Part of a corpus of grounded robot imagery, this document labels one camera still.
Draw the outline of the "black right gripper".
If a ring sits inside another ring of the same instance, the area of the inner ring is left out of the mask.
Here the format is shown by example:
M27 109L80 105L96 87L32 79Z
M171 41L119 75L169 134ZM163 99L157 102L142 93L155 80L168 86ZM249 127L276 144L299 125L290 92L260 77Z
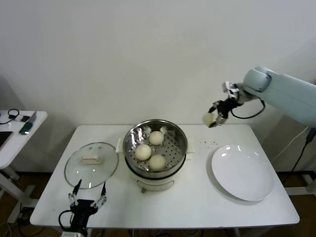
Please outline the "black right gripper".
M213 113L218 108L218 115L217 117L212 117L210 120L209 128L222 126L229 115L229 112L237 107L237 102L234 99L227 98L226 100L216 101L213 103L212 107L208 110L208 113Z

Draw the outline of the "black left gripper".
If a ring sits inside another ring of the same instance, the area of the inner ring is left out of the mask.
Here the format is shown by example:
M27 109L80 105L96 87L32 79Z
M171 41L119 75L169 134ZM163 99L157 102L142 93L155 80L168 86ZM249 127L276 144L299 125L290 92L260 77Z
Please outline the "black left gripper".
M106 197L106 182L103 183L101 194L98 200L78 200L77 194L80 189L82 180L74 186L71 193L68 194L70 202L70 210L73 213L73 219L71 222L72 229L86 228L89 217L97 213L107 200Z

